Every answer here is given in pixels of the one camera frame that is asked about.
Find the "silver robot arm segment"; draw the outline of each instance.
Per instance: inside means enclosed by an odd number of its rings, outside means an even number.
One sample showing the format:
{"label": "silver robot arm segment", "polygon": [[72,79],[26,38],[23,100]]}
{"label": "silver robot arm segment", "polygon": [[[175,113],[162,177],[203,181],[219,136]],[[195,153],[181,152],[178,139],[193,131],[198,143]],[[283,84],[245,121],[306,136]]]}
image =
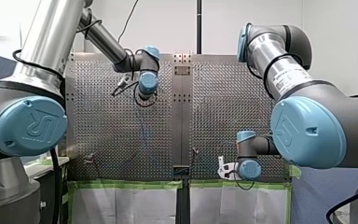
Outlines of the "silver robot arm segment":
{"label": "silver robot arm segment", "polygon": [[128,55],[84,9],[91,0],[41,0],[13,75],[0,80],[0,156],[35,156],[57,145],[67,127],[60,93],[62,74],[77,28],[117,72],[140,71],[139,94],[147,99],[158,87],[159,51],[147,46]]}
{"label": "silver robot arm segment", "polygon": [[300,29],[248,24],[238,58],[258,72],[277,101],[272,138],[286,160],[318,169],[358,168],[358,96],[311,78],[310,42]]}

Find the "white wall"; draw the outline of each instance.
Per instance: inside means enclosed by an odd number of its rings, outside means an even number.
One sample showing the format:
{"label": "white wall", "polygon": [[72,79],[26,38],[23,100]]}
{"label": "white wall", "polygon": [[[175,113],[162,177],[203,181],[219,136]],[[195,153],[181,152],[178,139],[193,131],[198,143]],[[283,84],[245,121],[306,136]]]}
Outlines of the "white wall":
{"label": "white wall", "polygon": [[303,28],[313,49],[310,74],[358,93],[358,0],[304,0]]}
{"label": "white wall", "polygon": [[[40,0],[0,0],[0,56],[12,59],[28,34]],[[84,37],[77,35],[75,51],[83,51]]]}
{"label": "white wall", "polygon": [[[95,1],[94,14],[118,38],[134,1]],[[121,44],[139,49],[155,45],[162,52],[196,51],[196,0],[140,1]],[[301,25],[302,0],[207,0],[202,6],[202,53],[236,54],[240,29],[256,24]],[[97,51],[90,42],[86,51]]]}
{"label": "white wall", "polygon": [[302,0],[204,0],[204,54],[237,54],[241,28],[258,25],[291,24],[301,27]]}
{"label": "white wall", "polygon": [[[96,0],[93,13],[118,38],[134,0]],[[161,52],[189,53],[196,48],[196,1],[140,0],[121,38],[124,48],[136,50],[154,45]],[[87,41],[86,51],[97,51]]]}

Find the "logo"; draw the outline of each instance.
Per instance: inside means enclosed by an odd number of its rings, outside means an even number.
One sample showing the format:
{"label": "logo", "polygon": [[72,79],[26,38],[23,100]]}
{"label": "logo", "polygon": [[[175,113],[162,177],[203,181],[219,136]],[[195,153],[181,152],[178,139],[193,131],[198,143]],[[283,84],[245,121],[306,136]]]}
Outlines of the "logo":
{"label": "logo", "polygon": [[281,143],[286,147],[290,147],[290,145],[292,145],[293,135],[296,133],[298,133],[298,130],[293,122],[286,115],[281,115],[275,130],[275,134]]}
{"label": "logo", "polygon": [[41,143],[50,143],[57,127],[59,117],[45,111],[34,109],[28,118],[28,127],[24,139]]}

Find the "wire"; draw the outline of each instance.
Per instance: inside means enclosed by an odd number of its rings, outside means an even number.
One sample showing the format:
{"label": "wire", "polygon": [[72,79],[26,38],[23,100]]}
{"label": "wire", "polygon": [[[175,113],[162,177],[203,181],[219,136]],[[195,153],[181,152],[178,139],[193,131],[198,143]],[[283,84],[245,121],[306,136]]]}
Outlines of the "wire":
{"label": "wire", "polygon": [[146,131],[145,131],[145,123],[144,123],[144,119],[141,115],[141,111],[139,111],[138,107],[135,107],[136,111],[135,111],[135,115],[136,118],[139,120],[140,124],[141,124],[141,129],[142,129],[142,137],[144,140],[144,144],[145,144],[145,152],[147,154],[147,157],[153,161],[153,162],[158,162],[158,160],[151,154],[151,152],[149,152],[149,145],[147,143],[147,135],[146,135]]}
{"label": "wire", "polygon": [[139,84],[139,82],[136,82],[135,87],[133,88],[133,99],[134,99],[135,103],[138,106],[143,107],[143,108],[147,108],[147,107],[150,107],[150,106],[154,105],[156,103],[156,101],[157,101],[157,96],[158,96],[156,93],[155,93],[155,101],[153,101],[151,104],[142,105],[141,103],[138,102],[138,99],[136,98],[136,88],[138,87],[138,84]]}
{"label": "wire", "polygon": [[128,51],[131,54],[130,69],[132,71],[131,81],[133,81],[133,77],[135,76],[135,67],[136,67],[135,54],[133,54],[132,50],[130,50],[130,49],[124,49],[124,50]]}
{"label": "wire", "polygon": [[263,79],[261,76],[257,75],[253,69],[251,68],[251,66],[249,65],[249,54],[246,54],[246,67],[248,68],[249,72],[252,74],[252,76],[258,78],[258,79]]}
{"label": "wire", "polygon": [[55,71],[54,69],[51,69],[51,68],[42,66],[42,65],[37,64],[37,63],[26,62],[26,61],[24,61],[23,59],[19,58],[19,57],[17,56],[17,54],[21,53],[21,51],[22,51],[22,49],[18,49],[18,50],[15,50],[15,51],[12,53],[12,56],[13,56],[14,60],[16,60],[16,61],[19,62],[19,63],[27,64],[27,65],[30,65],[30,66],[32,66],[32,67],[36,67],[36,68],[40,68],[40,69],[46,70],[46,71],[52,73],[53,75],[55,75],[60,81],[64,81],[62,75],[61,75],[60,73],[58,73],[57,71]]}
{"label": "wire", "polygon": [[122,36],[124,35],[124,33],[126,32],[127,25],[129,24],[129,21],[130,21],[130,18],[131,18],[131,16],[132,16],[132,13],[133,13],[133,11],[135,10],[136,5],[138,4],[138,2],[139,2],[139,0],[136,0],[135,3],[133,4],[131,13],[130,13],[129,17],[127,18],[127,21],[126,21],[126,24],[124,25],[123,31],[121,32],[121,35],[118,37],[118,40],[117,40],[118,43],[120,43],[121,37],[122,37]]}
{"label": "wire", "polygon": [[76,31],[76,33],[78,34],[78,33],[81,33],[81,32],[83,32],[83,31],[86,31],[85,34],[84,34],[84,37],[87,39],[87,36],[89,35],[89,30],[90,30],[90,28],[91,28],[93,25],[97,24],[97,23],[100,23],[100,24],[101,24],[101,23],[103,23],[103,21],[102,21],[102,20],[94,21],[93,23],[91,23],[91,24],[85,26],[83,29],[80,29],[80,30]]}
{"label": "wire", "polygon": [[120,89],[120,87],[116,87],[115,90],[111,93],[113,95],[113,97],[116,97],[118,95],[120,95],[121,93],[123,93],[124,91],[126,91],[127,89],[133,87],[134,85],[137,84],[136,82],[131,83],[129,86],[127,86],[126,88],[124,88],[122,91],[120,91],[119,93],[116,93],[118,91],[118,89]]}
{"label": "wire", "polygon": [[229,172],[229,174],[232,174],[232,173],[234,173],[234,180],[235,180],[235,183],[238,185],[238,187],[240,187],[240,189],[243,189],[243,190],[250,190],[250,189],[252,189],[252,188],[253,188],[253,186],[255,185],[255,181],[253,181],[253,182],[252,182],[252,184],[251,184],[251,186],[250,186],[249,188],[244,188],[243,186],[241,186],[241,185],[240,185],[240,182],[238,182],[238,180],[237,180],[237,176],[236,176],[236,174],[238,174],[238,172],[237,172],[237,171],[235,171],[235,170],[232,170],[231,172]]}
{"label": "wire", "polygon": [[[275,146],[274,140],[270,136],[260,136],[267,140],[267,154],[270,155],[271,145]],[[273,158],[280,160],[282,155],[272,155]]]}
{"label": "wire", "polygon": [[338,203],[334,207],[330,208],[330,210],[328,210],[327,213],[326,213],[327,222],[329,224],[333,224],[333,221],[330,218],[331,215],[333,215],[333,213],[335,213],[338,210],[338,208],[340,208],[340,207],[342,207],[342,206],[344,206],[344,205],[346,205],[348,203],[352,203],[352,202],[354,202],[356,200],[358,200],[358,193],[353,195],[353,196],[351,196],[349,199],[347,199],[347,200],[345,200],[345,201],[343,201],[341,203]]}
{"label": "wire", "polygon": [[53,219],[52,224],[57,224],[59,221],[59,214],[61,208],[61,184],[62,184],[62,176],[60,171],[60,165],[58,163],[57,153],[55,148],[50,151],[51,160],[53,162],[53,172],[54,172],[54,211],[53,211]]}

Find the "vertical pole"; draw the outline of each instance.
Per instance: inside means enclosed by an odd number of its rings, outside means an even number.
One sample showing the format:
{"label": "vertical pole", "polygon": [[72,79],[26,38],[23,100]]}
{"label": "vertical pole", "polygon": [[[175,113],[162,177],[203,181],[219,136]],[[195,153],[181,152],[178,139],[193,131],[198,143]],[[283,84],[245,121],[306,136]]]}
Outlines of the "vertical pole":
{"label": "vertical pole", "polygon": [[197,54],[202,54],[202,0],[197,0]]}

